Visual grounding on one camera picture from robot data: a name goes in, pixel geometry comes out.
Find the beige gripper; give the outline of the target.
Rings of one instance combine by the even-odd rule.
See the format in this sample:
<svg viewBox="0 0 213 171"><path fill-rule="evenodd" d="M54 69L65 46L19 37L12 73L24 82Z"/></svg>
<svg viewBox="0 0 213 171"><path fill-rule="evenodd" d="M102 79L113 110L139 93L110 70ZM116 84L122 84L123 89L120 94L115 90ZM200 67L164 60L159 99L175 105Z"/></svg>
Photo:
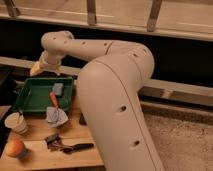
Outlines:
<svg viewBox="0 0 213 171"><path fill-rule="evenodd" d="M30 75L36 76L38 74L41 74L43 71L60 74L61 63L62 58L60 55L53 54L48 51L43 51L39 58L39 61L35 62L30 69Z"/></svg>

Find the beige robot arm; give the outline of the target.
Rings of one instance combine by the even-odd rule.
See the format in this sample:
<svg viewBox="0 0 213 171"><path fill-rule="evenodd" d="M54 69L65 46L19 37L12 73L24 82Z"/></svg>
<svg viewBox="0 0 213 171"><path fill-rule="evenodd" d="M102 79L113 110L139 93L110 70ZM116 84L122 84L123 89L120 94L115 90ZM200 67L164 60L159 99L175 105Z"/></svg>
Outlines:
<svg viewBox="0 0 213 171"><path fill-rule="evenodd" d="M48 32L30 74L58 74L62 59L86 65L78 74L80 109L107 171L165 171L138 98L154 71L154 57L143 44L119 40L76 39L69 31Z"/></svg>

